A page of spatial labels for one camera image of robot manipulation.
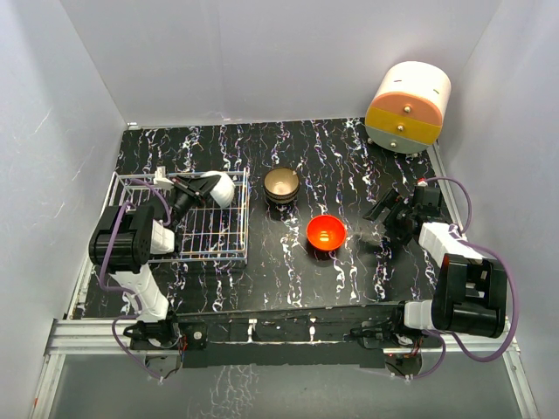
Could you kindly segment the white ceramic bowl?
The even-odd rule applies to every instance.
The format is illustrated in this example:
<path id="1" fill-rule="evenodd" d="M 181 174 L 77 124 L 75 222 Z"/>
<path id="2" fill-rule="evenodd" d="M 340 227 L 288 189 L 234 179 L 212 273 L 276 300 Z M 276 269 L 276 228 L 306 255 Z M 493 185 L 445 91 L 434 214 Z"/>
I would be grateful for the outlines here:
<path id="1" fill-rule="evenodd" d="M 202 178 L 211 176 L 219 177 L 217 185 L 210 192 L 211 198 L 221 209 L 228 208 L 235 195 L 235 184 L 233 180 L 227 173 L 215 170 L 205 172 L 201 175 Z"/>

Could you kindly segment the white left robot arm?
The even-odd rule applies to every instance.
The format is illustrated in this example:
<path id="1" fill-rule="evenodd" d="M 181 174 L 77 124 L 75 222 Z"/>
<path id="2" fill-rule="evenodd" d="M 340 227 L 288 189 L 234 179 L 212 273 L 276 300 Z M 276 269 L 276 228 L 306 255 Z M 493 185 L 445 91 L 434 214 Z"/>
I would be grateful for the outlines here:
<path id="1" fill-rule="evenodd" d="M 153 203 L 107 206 L 93 231 L 88 254 L 100 267 L 98 282 L 106 292 L 121 292 L 134 302 L 134 319 L 153 323 L 149 336 L 159 347 L 173 347 L 180 338 L 180 326 L 166 319 L 169 302 L 155 282 L 148 261 L 152 256 L 176 250 L 176 232 L 187 212 L 204 204 L 221 180 L 221 175 L 203 175 L 170 180 L 175 200 L 169 203 L 153 184 L 140 179 L 131 181 L 152 192 L 162 205 L 163 219 L 158 220 Z"/>

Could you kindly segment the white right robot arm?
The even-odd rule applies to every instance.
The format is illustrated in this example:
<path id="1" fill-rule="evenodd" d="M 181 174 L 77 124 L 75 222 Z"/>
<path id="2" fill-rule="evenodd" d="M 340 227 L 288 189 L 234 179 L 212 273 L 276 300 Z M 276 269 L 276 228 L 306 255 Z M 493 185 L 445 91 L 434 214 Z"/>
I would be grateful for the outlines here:
<path id="1" fill-rule="evenodd" d="M 440 189 L 417 186 L 405 198 L 387 190 L 363 217 L 382 225 L 388 238 L 399 244 L 414 240 L 439 268 L 431 299 L 398 304 L 390 323 L 390 338 L 407 347 L 421 330 L 466 333 L 497 338 L 505 327 L 507 274 L 502 263 L 465 244 L 458 226 L 442 213 Z"/>

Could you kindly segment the brown patterned ceramic bowl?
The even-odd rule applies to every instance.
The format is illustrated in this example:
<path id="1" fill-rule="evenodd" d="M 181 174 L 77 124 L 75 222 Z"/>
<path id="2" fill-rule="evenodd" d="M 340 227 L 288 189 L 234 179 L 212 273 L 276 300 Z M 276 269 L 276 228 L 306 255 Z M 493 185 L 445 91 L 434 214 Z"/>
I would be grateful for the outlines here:
<path id="1" fill-rule="evenodd" d="M 298 173 L 285 167 L 273 168 L 266 173 L 263 181 L 267 200 L 286 204 L 295 200 L 300 190 Z"/>

